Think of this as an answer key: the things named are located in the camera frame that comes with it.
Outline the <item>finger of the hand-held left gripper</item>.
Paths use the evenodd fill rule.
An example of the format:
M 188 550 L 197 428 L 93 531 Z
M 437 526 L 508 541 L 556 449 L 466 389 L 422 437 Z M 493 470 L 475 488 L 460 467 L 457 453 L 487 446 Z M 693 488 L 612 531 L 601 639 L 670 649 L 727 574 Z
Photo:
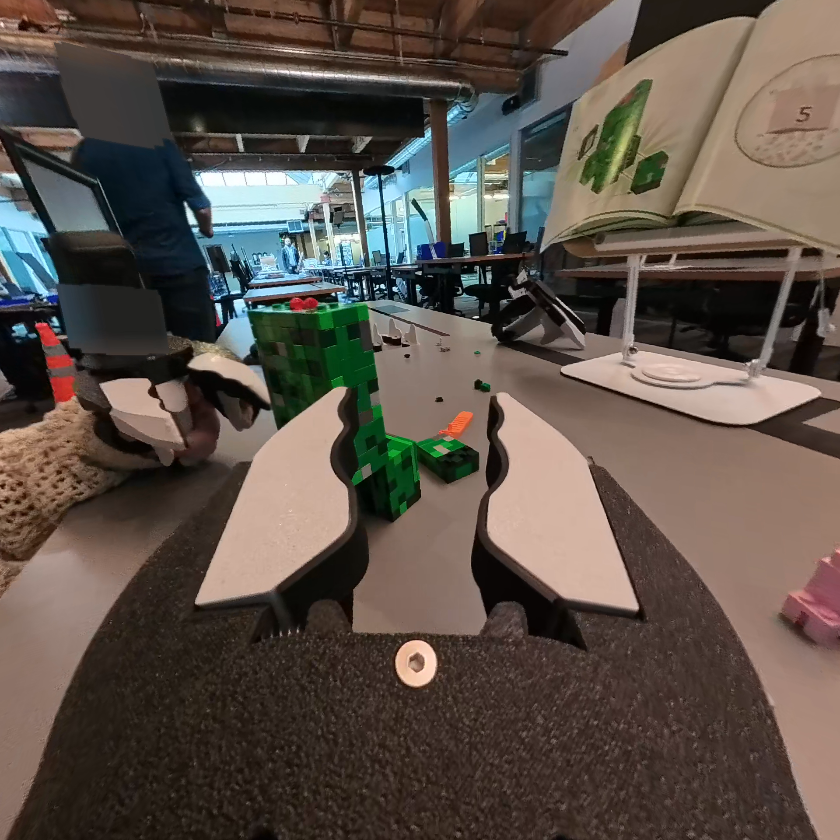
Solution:
M 122 378 L 105 381 L 100 389 L 114 426 L 151 446 L 163 466 L 170 466 L 186 449 L 193 416 L 183 379 L 153 384 L 146 378 Z
M 190 382 L 238 432 L 252 428 L 259 412 L 270 410 L 266 384 L 243 362 L 201 353 L 186 369 Z

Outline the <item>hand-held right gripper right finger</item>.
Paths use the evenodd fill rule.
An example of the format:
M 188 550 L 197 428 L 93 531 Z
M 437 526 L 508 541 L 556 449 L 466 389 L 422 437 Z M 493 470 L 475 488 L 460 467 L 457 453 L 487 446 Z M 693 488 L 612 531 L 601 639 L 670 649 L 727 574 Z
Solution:
M 504 392 L 490 399 L 487 438 L 487 490 L 472 556 L 486 610 L 513 600 L 517 582 L 547 607 L 640 617 L 587 458 Z

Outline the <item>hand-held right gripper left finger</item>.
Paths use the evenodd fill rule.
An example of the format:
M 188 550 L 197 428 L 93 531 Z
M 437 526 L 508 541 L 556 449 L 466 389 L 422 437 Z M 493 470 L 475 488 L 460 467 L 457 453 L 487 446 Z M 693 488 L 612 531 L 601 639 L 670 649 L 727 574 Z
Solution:
M 351 604 L 369 547 L 352 482 L 354 392 L 338 386 L 254 457 L 197 591 L 198 611 L 267 607 L 281 632 L 319 601 Z

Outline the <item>green lego creeper figure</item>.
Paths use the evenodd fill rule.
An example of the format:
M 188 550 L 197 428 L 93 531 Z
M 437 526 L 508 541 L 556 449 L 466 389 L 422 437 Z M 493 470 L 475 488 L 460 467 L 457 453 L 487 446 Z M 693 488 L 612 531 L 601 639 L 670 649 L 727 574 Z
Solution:
M 252 310 L 248 320 L 278 428 L 332 389 L 350 390 L 359 418 L 354 477 L 387 435 L 367 305 L 293 299 Z

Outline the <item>person's left forearm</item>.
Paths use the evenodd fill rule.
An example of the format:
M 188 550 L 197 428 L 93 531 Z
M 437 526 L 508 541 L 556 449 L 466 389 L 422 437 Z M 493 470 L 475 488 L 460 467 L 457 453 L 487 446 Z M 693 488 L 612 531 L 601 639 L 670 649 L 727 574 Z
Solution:
M 162 463 L 143 444 L 132 451 L 105 417 L 76 397 L 42 420 L 1 435 L 2 575 L 28 562 L 76 504 Z

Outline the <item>white lego piece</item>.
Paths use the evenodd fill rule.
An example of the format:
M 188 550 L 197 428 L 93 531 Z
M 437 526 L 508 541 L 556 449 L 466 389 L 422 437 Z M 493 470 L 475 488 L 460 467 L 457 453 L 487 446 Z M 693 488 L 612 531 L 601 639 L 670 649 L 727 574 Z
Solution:
M 408 349 L 418 345 L 416 325 L 395 318 L 389 318 L 382 329 L 377 322 L 371 322 L 370 333 L 374 351 L 388 347 Z

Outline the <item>pink lego pig figure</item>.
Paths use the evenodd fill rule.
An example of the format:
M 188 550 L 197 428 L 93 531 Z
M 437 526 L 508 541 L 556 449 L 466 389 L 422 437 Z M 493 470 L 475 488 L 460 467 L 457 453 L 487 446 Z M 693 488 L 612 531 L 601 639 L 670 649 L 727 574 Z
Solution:
M 839 548 L 819 559 L 803 588 L 791 591 L 780 614 L 814 644 L 839 645 Z

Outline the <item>person's left hand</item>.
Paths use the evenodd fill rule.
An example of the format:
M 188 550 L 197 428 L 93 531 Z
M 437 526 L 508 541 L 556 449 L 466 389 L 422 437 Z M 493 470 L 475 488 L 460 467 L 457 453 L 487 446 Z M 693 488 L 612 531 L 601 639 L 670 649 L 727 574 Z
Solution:
M 192 429 L 184 435 L 185 448 L 174 452 L 174 458 L 184 466 L 194 466 L 211 458 L 217 448 L 220 432 L 215 407 L 193 383 L 185 385 L 192 417 Z

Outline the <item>orange traffic cone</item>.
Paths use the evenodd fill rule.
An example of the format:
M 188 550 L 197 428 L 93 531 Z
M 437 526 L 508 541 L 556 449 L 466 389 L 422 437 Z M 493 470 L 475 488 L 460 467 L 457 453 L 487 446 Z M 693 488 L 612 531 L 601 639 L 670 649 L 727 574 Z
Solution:
M 54 401 L 56 404 L 66 403 L 75 395 L 77 369 L 74 361 L 47 322 L 37 322 L 35 329 L 45 356 Z

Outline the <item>wooden desk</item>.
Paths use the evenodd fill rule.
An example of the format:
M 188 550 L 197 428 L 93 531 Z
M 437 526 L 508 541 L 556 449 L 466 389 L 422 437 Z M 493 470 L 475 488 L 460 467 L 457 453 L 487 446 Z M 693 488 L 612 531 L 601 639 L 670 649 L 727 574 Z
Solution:
M 325 280 L 293 282 L 273 287 L 252 287 L 245 296 L 244 302 L 248 309 L 277 305 L 293 299 L 314 299 L 317 302 L 336 301 L 339 295 L 345 294 L 347 287 L 336 285 Z
M 250 281 L 248 289 L 253 291 L 263 288 L 296 286 L 300 284 L 320 282 L 321 280 L 322 278 L 320 276 L 313 276 L 309 274 L 281 273 L 278 270 L 263 271 L 258 273 L 258 275 Z

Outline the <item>black framed whiteboard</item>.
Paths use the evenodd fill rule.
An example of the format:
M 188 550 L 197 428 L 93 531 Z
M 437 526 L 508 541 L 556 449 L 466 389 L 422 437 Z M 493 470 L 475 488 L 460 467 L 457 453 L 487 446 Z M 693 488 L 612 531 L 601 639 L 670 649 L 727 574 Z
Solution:
M 2 129 L 3 149 L 49 235 L 110 232 L 120 227 L 97 178 Z

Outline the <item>white book stand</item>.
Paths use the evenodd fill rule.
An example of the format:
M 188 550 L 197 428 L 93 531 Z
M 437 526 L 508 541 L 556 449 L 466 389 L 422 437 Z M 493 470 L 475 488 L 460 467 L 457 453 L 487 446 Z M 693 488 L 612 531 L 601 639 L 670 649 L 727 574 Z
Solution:
M 601 233 L 571 241 L 579 256 L 623 258 L 597 266 L 626 280 L 622 346 L 619 352 L 567 364 L 562 375 L 605 391 L 695 419 L 750 427 L 813 402 L 812 385 L 765 374 L 784 308 L 797 280 L 838 277 L 838 250 L 815 249 L 777 230 L 744 223 Z M 635 311 L 642 276 L 655 280 L 778 281 L 770 323 L 756 359 L 741 367 L 683 360 L 644 351 L 635 341 Z

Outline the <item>spare hand-held gripper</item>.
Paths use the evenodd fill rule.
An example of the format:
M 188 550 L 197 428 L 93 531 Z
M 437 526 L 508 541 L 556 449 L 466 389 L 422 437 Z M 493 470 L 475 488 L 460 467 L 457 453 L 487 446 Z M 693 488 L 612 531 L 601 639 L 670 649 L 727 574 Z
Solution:
M 560 339 L 585 348 L 585 325 L 581 318 L 539 278 L 522 268 L 511 286 L 511 299 L 502 307 L 490 326 L 491 334 L 501 343 L 523 338 L 542 327 L 541 345 Z

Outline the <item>black floor lamp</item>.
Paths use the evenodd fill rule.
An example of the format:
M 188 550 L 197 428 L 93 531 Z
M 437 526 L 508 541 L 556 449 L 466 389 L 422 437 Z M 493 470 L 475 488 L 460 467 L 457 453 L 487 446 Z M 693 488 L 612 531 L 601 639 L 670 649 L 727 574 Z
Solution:
M 387 221 L 385 217 L 385 200 L 384 200 L 384 189 L 383 189 L 383 180 L 386 176 L 394 174 L 395 170 L 392 166 L 387 164 L 378 164 L 373 165 L 372 167 L 368 167 L 367 169 L 363 170 L 363 173 L 366 177 L 374 177 L 376 180 L 377 191 L 380 198 L 380 210 L 381 210 L 381 224 L 382 224 L 382 235 L 383 235 L 383 243 L 385 248 L 385 269 L 388 276 L 391 274 L 391 250 L 388 238 L 388 227 Z

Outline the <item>open instruction booklet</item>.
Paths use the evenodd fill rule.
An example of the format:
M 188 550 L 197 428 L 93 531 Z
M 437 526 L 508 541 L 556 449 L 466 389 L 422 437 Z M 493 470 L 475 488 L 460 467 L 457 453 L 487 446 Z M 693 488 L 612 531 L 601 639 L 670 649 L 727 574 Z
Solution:
M 838 2 L 694 28 L 574 104 L 542 249 L 731 220 L 838 253 Z

